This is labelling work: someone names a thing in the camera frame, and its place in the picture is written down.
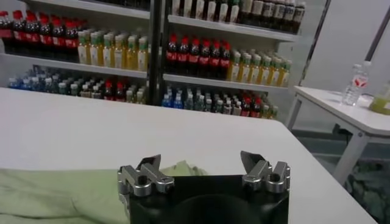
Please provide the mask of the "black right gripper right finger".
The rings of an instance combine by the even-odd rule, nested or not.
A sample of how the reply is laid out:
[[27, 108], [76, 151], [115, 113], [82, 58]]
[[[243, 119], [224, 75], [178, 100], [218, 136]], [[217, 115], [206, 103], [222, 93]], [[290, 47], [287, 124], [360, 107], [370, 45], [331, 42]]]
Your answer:
[[246, 174], [242, 184], [251, 191], [265, 189], [273, 194], [282, 194], [290, 189], [290, 167], [284, 161], [278, 161], [273, 167], [260, 154], [246, 151], [240, 153]]

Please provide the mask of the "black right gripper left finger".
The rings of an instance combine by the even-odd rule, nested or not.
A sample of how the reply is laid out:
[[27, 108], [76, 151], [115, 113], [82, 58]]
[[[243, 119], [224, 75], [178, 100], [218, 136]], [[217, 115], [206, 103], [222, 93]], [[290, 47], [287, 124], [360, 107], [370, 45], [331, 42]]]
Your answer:
[[121, 166], [117, 171], [119, 200], [130, 212], [131, 197], [148, 197], [153, 188], [159, 193], [168, 194], [174, 188], [174, 178], [160, 170], [161, 155], [145, 157], [139, 165]]

